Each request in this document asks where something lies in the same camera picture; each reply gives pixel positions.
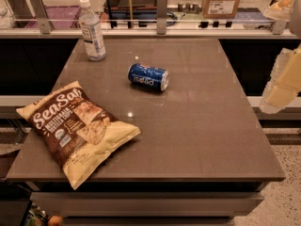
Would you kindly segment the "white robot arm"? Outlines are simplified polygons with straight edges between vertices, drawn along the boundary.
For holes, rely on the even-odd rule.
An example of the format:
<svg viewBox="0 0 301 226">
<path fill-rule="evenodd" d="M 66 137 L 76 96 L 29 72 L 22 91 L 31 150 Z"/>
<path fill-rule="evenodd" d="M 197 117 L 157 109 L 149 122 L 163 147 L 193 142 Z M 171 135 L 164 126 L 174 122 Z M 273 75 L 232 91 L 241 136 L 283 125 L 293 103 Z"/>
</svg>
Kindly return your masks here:
<svg viewBox="0 0 301 226">
<path fill-rule="evenodd" d="M 267 18 L 289 23 L 290 32 L 301 38 L 301 0 L 279 0 L 266 9 Z M 283 48 L 278 54 L 270 80 L 267 82 L 260 104 L 266 114 L 276 114 L 291 103 L 301 92 L 301 47 Z"/>
</svg>

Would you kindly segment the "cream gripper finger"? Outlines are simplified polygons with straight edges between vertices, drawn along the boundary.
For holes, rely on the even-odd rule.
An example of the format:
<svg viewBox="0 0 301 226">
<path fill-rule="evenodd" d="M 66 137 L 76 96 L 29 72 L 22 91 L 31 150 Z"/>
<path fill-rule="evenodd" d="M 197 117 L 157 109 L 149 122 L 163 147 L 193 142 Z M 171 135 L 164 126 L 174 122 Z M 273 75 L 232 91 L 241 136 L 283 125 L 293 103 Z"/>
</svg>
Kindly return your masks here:
<svg viewBox="0 0 301 226">
<path fill-rule="evenodd" d="M 260 110 L 276 114 L 291 103 L 301 92 L 301 48 L 283 48 L 277 56 L 270 80 L 267 82 L 260 103 Z"/>
<path fill-rule="evenodd" d="M 294 0 L 278 0 L 267 8 L 263 15 L 272 20 L 289 21 L 293 12 Z"/>
</svg>

